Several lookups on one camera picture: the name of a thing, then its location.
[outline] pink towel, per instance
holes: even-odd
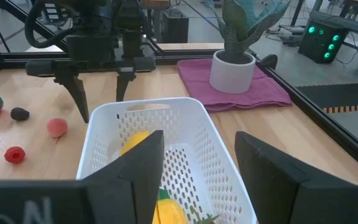
[[[212,59],[182,60],[178,62],[181,79],[191,97],[200,100],[209,112],[249,109],[259,106],[290,106],[288,93],[258,67],[248,91],[228,94],[209,84]]]

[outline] wooden table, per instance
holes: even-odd
[[[89,112],[115,100],[115,73],[81,74],[80,78]],[[0,179],[74,179],[87,125],[66,89],[52,78],[30,77],[24,70],[3,70],[0,96],[4,99],[4,112],[0,115]],[[170,65],[138,74],[129,84],[125,100],[173,96],[188,93],[176,66]],[[31,112],[28,121],[17,123],[10,118],[9,112],[16,106]],[[66,119],[69,125],[68,132],[58,139],[48,137],[45,128],[46,122],[55,117]],[[211,117],[235,162],[234,134],[246,131],[312,166],[358,184],[358,163],[296,105],[213,113]],[[13,166],[4,160],[5,150],[11,146],[25,149],[25,162]]]

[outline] white plastic basket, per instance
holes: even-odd
[[[135,106],[141,110],[129,110]],[[256,216],[243,181],[204,106],[192,98],[108,103],[91,115],[77,179],[119,156],[126,139],[138,131],[162,129],[165,160],[161,188],[185,210],[220,215],[216,223],[255,224]]]

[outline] toy lemon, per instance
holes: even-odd
[[[185,212],[172,199],[157,201],[153,224],[186,224]]]
[[[139,131],[131,135],[128,141],[125,143],[124,147],[119,152],[119,155],[122,156],[125,152],[131,150],[133,147],[135,147],[137,144],[147,138],[147,136],[149,136],[148,131]]]

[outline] white flower pot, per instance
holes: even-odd
[[[237,64],[221,60],[218,55],[223,53],[224,50],[218,50],[214,54],[209,83],[213,88],[223,93],[238,94],[246,92],[254,75],[255,57],[244,53],[245,58],[249,58],[250,62]]]

